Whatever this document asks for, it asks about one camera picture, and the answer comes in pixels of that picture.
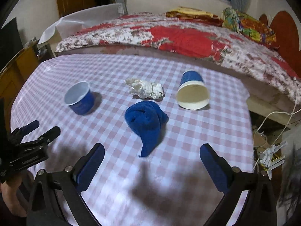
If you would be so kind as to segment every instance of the television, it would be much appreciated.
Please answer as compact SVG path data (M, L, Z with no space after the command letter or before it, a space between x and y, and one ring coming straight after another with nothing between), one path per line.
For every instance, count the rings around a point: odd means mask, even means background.
M22 49L23 44L20 39L17 20L13 18L0 30L0 72Z

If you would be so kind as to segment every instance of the blue cloth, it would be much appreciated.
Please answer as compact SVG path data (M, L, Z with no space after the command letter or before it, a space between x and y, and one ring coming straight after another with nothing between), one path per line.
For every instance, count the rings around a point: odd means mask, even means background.
M124 115L129 127L142 141L141 157L147 157L158 145L162 124L168 116L152 101L141 101L130 106Z

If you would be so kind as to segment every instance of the colorful pillow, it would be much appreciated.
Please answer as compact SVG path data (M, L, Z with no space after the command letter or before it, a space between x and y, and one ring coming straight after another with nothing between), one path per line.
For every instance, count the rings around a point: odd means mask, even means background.
M223 20L217 15L190 7L177 7L166 13L166 17L177 17L191 22L201 22L207 25L222 26Z
M222 27L229 28L239 34L243 34L260 44L277 48L275 32L261 21L230 7L223 11L223 16L225 20Z

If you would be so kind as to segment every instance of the red floral bedsheet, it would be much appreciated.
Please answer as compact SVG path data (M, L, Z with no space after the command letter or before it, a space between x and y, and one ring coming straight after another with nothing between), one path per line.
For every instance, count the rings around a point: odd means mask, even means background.
M125 15L62 40L56 51L114 44L153 47L212 63L265 82L301 103L297 74L281 56L227 28L167 18L164 14Z

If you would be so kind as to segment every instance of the wooden cabinet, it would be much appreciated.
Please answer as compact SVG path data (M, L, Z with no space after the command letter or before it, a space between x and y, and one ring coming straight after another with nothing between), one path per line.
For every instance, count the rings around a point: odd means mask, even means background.
M38 65L34 50L29 47L20 51L0 74L0 98L4 99L5 126L8 131L14 100Z

